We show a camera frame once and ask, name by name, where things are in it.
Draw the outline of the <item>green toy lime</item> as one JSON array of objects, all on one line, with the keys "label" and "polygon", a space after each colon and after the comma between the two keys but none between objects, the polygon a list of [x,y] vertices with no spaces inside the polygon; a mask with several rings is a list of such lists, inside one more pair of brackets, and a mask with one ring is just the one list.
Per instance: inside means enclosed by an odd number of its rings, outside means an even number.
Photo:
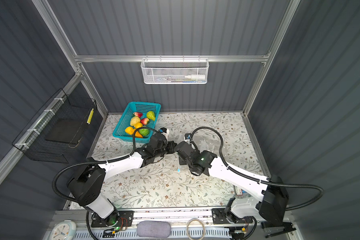
[{"label": "green toy lime", "polygon": [[150,130],[148,129],[143,129],[143,128],[139,128],[139,133],[143,136],[143,137],[147,137],[150,134]]}]

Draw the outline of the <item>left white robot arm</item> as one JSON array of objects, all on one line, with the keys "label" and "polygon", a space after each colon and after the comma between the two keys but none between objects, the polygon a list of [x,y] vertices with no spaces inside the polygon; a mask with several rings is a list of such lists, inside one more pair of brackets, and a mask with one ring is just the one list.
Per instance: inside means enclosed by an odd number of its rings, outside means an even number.
[{"label": "left white robot arm", "polygon": [[[174,148],[177,144],[168,141],[169,129],[160,128],[154,132],[149,142],[140,148],[136,148],[133,139],[134,148],[129,155],[105,161],[87,161],[62,169],[52,181],[53,191],[63,199],[78,203],[108,227],[121,224],[124,218],[115,205],[101,193],[103,184],[113,176],[157,163],[156,158],[162,159],[165,155],[175,152]],[[57,181],[64,172],[75,167],[78,169],[67,183],[73,195],[69,197],[58,190]]]}]

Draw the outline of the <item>yellow toy lemon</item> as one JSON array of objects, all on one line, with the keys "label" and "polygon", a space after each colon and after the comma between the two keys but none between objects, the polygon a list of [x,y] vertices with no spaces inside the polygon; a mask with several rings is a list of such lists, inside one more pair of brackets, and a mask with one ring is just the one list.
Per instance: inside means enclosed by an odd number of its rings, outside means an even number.
[{"label": "yellow toy lemon", "polygon": [[143,127],[143,126],[144,125],[142,123],[137,123],[137,124],[134,125],[134,128],[139,129],[139,128]]}]

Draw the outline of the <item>yellow toy pepper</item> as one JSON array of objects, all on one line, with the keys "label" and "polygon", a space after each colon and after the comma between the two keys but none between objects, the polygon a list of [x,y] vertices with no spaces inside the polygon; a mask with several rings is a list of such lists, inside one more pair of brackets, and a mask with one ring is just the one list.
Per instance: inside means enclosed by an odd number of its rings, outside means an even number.
[{"label": "yellow toy pepper", "polygon": [[131,126],[125,128],[125,133],[128,134],[128,135],[133,135],[135,129]]}]

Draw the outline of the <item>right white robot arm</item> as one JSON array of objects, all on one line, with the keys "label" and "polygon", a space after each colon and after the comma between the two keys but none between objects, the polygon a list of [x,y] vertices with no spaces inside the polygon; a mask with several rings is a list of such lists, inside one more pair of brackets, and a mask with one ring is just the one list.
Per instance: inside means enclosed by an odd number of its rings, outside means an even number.
[{"label": "right white robot arm", "polygon": [[[280,226],[283,224],[286,211],[307,207],[318,201],[324,194],[323,188],[316,185],[285,184],[278,176],[268,178],[229,164],[223,155],[224,140],[221,134],[217,134],[220,139],[218,155],[209,151],[200,152],[194,142],[196,132],[197,130],[193,130],[190,134],[189,142],[182,141],[174,148],[175,153],[189,167],[191,174],[195,176],[204,174],[231,183],[258,201],[255,205],[232,203],[228,207],[228,217],[235,216],[242,219],[249,212],[258,210],[264,220],[274,226]],[[314,189],[318,191],[318,194],[302,204],[289,206],[288,188]]]}]

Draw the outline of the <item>clear zip top bag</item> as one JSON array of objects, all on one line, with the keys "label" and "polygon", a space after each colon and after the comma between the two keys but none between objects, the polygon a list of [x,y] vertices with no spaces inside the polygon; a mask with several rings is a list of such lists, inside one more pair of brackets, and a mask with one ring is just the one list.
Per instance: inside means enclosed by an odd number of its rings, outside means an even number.
[{"label": "clear zip top bag", "polygon": [[[192,134],[191,137],[192,141],[188,144],[190,144],[193,149],[199,150],[200,152],[209,151],[218,156],[212,161],[212,167],[209,169],[210,176],[214,177],[218,171],[221,172],[227,169],[227,162],[224,160],[223,157],[224,141],[221,136],[218,136],[218,138],[215,140],[199,138],[196,135]],[[183,170],[189,170],[189,167],[187,165],[180,165],[180,168]]]}]

